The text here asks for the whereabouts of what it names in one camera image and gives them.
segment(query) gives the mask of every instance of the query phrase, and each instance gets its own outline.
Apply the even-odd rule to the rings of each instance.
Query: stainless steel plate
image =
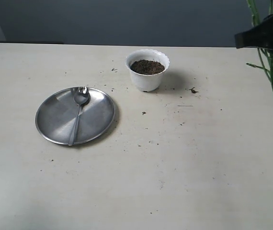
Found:
[[[35,125],[43,137],[56,144],[68,145],[78,106],[74,94],[78,87],[59,91],[47,98],[36,112]],[[114,120],[115,105],[106,93],[88,87],[90,100],[83,106],[74,145],[102,135]]]

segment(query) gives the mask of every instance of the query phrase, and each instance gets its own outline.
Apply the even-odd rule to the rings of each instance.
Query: white cup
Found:
[[[145,75],[145,74],[140,74],[136,73],[131,70],[131,65],[140,60],[148,60],[148,61],[157,61],[161,63],[165,69],[161,73],[157,74],[152,74],[152,75]],[[162,77],[165,73],[165,71],[169,68],[170,66],[170,60],[169,58],[153,49],[141,49],[137,50],[133,53],[131,53],[127,58],[126,58],[126,66],[130,71],[130,77],[132,83],[142,92],[150,92],[155,89],[157,89],[161,82],[162,82]]]

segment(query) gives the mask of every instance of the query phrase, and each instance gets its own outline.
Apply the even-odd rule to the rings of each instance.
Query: spoon handle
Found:
[[[80,108],[81,108],[81,106],[79,105],[78,112],[77,112],[76,119],[75,119],[75,123],[74,123],[73,129],[71,131],[69,141],[68,141],[69,146],[72,146],[74,144],[75,136],[77,135],[77,131],[78,131],[77,127],[78,127],[78,122],[79,122]]]

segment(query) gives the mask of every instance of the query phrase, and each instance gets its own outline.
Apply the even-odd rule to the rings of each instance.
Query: steel spoon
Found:
[[[69,146],[72,146],[74,144],[75,136],[77,135],[77,130],[78,130],[77,127],[79,122],[79,113],[80,113],[81,106],[84,105],[89,100],[89,97],[90,95],[89,95],[88,88],[85,86],[79,87],[78,91],[75,93],[74,100],[78,104],[79,108],[78,108],[73,129],[69,137],[69,141],[68,141]]]

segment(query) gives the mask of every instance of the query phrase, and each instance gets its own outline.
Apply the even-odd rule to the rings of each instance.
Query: table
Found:
[[[156,47],[171,67],[144,93],[125,67],[140,48],[0,44],[0,230],[273,229],[273,94],[245,65],[256,51]],[[48,142],[37,108],[81,85],[114,99],[116,122],[82,146]]]

